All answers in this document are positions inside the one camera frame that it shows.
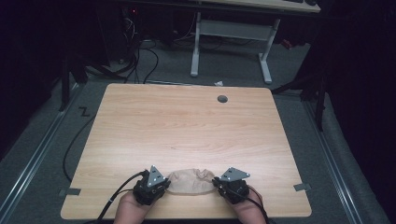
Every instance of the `gray carpet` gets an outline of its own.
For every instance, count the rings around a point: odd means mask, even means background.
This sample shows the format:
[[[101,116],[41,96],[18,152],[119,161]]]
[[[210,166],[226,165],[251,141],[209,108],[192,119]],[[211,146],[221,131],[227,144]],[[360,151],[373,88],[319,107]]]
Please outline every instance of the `gray carpet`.
[[[148,83],[176,82],[195,85],[214,85],[223,81],[224,86],[266,87],[274,89],[291,81],[305,56],[308,46],[287,50],[274,45],[268,63],[273,76],[271,86],[263,83],[261,68],[255,54],[240,53],[235,50],[203,49],[201,51],[200,74],[190,77],[191,46],[166,47],[158,44],[154,50],[160,60],[158,67],[149,77]],[[137,68],[139,80],[143,80],[155,65],[155,56],[140,50],[140,61]],[[37,170],[27,190],[15,208],[8,223],[83,223],[84,220],[63,220],[60,211],[64,197],[59,196],[61,189],[67,189],[70,183],[64,177],[62,162],[64,153],[80,128],[96,113],[106,85],[114,80],[90,76],[89,82],[82,88],[81,94],[71,105],[65,115],[59,131],[49,146],[49,151]],[[311,118],[300,102],[296,91],[287,91],[276,95],[278,108],[290,147],[296,160],[303,182],[310,184],[312,189],[307,192],[312,206],[312,215],[304,218],[274,218],[276,223],[349,223],[347,214],[334,187],[328,166],[321,151],[321,144],[316,136]],[[339,162],[341,171],[350,186],[352,196],[361,210],[364,223],[389,223],[381,207],[377,204],[359,166],[350,154],[347,143],[337,125],[330,101],[326,102],[324,113],[324,134],[333,155]],[[1,191],[0,202],[3,202],[26,166],[30,157],[60,107],[60,85],[52,98],[32,117],[14,148],[0,163]],[[81,107],[86,107],[83,117]],[[77,141],[70,148],[66,160],[67,172],[73,176],[85,141],[89,135],[91,124],[83,130]],[[173,220],[168,223],[237,223],[231,220]],[[146,223],[164,223],[164,221],[146,221]]]

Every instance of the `round hole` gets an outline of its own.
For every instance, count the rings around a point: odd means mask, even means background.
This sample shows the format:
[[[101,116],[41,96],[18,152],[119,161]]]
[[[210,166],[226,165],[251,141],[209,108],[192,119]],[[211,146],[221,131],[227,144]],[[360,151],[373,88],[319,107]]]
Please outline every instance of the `round hole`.
[[[227,98],[227,96],[225,96],[225,95],[220,95],[220,96],[218,96],[218,101],[219,101],[220,103],[227,103],[228,98]]]

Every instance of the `floor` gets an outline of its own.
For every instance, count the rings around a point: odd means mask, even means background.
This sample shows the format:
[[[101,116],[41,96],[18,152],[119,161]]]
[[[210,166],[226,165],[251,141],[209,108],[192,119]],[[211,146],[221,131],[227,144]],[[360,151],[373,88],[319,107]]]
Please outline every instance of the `floor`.
[[[139,79],[132,74],[129,83],[141,82],[158,63],[147,83],[211,86],[221,81],[224,86],[274,89],[293,80],[309,50],[308,45],[294,49],[274,45],[268,58],[273,83],[266,85],[257,55],[241,52],[241,45],[234,41],[238,40],[202,43],[198,77],[190,77],[190,41],[177,42],[172,47],[144,42],[139,50]],[[121,66],[113,63],[111,68]],[[0,202],[3,204],[0,223],[87,221],[64,220],[60,216],[64,202],[61,191],[70,185],[64,169],[73,176],[92,125],[89,121],[98,110],[106,86],[114,82],[120,81],[90,75],[86,85],[74,86],[73,103],[64,112],[58,111],[61,87],[54,88],[51,99],[32,116],[20,139],[0,163]],[[306,193],[313,212],[310,217],[272,217],[272,220],[279,224],[389,223],[347,147],[329,97],[321,133],[312,121],[315,102],[301,102],[298,93],[285,91],[274,98],[301,178],[311,186]],[[231,220],[148,220],[145,223],[209,222],[231,223]]]

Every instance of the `dark background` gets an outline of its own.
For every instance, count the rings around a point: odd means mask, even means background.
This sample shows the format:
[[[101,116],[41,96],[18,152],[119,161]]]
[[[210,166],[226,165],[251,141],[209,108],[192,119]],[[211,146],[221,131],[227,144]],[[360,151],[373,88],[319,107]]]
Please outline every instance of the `dark background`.
[[[396,198],[395,1],[319,3],[322,15],[346,20],[326,22],[320,30],[317,21],[283,20],[276,41],[313,44],[296,79],[313,74],[325,77],[345,139],[390,221],[396,222],[391,209]],[[1,158],[50,98],[68,49],[104,65],[125,58],[119,8],[111,6],[72,1],[1,3]],[[191,15],[139,8],[137,26],[142,36],[171,45],[177,37],[173,30],[188,30],[190,24],[181,19]],[[318,87],[318,80],[299,88]]]

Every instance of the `hand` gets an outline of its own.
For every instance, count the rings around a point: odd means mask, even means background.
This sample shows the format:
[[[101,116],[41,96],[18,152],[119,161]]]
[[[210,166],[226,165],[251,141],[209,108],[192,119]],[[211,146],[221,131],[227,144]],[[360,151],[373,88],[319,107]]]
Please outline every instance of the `hand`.
[[[114,224],[140,224],[154,204],[142,205],[136,201],[132,192],[128,191],[120,198]]]
[[[250,188],[250,190],[247,197],[262,205],[262,196],[260,195],[260,193],[256,194],[254,191],[257,192],[257,190],[255,190],[251,186],[248,187]],[[243,224],[266,224],[265,218],[262,215],[262,211],[259,207],[256,206],[256,204],[248,200],[244,200],[241,203],[236,204],[231,204],[228,201],[227,203],[235,211],[239,221],[241,221]]]

